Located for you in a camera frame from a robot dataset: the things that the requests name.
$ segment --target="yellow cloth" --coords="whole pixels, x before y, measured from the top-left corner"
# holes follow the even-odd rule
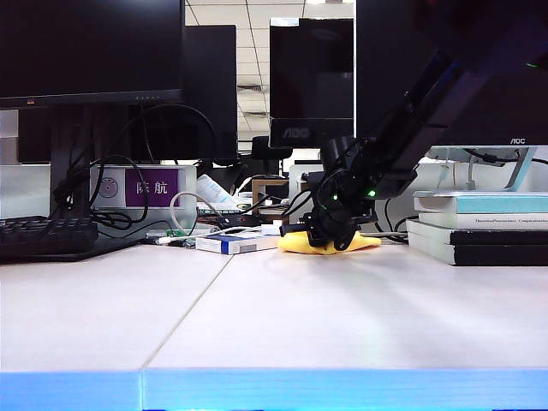
[[[283,251],[302,254],[335,254],[345,253],[347,251],[359,250],[365,247],[380,246],[380,238],[363,237],[358,231],[354,234],[350,246],[345,251],[337,251],[333,245],[333,241],[325,247],[312,247],[308,244],[308,236],[304,231],[296,233],[288,233],[284,237],[280,237],[277,247]]]

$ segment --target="bottle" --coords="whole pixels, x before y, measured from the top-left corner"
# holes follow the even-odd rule
[[[223,203],[227,206],[236,206],[236,200],[209,176],[201,176],[196,183],[196,190],[200,196],[210,203]]]

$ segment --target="teal book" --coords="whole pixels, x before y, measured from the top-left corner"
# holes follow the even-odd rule
[[[418,191],[414,209],[454,214],[548,213],[548,193]]]

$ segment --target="desk seam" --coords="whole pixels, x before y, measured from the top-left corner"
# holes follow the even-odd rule
[[[141,367],[141,371],[145,371],[148,366],[151,364],[151,362],[154,360],[156,355],[160,352],[160,350],[164,347],[164,345],[171,339],[175,331],[181,326],[182,322],[185,320],[188,315],[193,311],[194,307],[200,302],[202,297],[207,293],[209,288],[215,283],[215,281],[218,279],[218,277],[221,275],[221,273],[224,271],[224,269],[227,267],[227,265],[232,261],[234,258],[234,255],[231,255],[230,258],[223,264],[223,266],[220,268],[219,272],[215,275],[215,277],[207,284],[207,286],[204,288],[204,290],[196,297],[196,299],[193,301],[193,303],[190,305],[190,308],[181,316],[181,318],[176,322],[175,326],[170,330],[170,332],[167,334],[167,336],[162,340],[162,342],[157,346],[154,351],[152,351],[152,354],[146,359],[145,363]]]

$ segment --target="purple label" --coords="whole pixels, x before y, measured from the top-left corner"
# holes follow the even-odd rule
[[[178,193],[179,170],[141,169],[140,172],[145,180],[144,187],[137,170],[126,170],[126,206],[142,207],[146,190],[150,207],[169,207],[171,199]]]

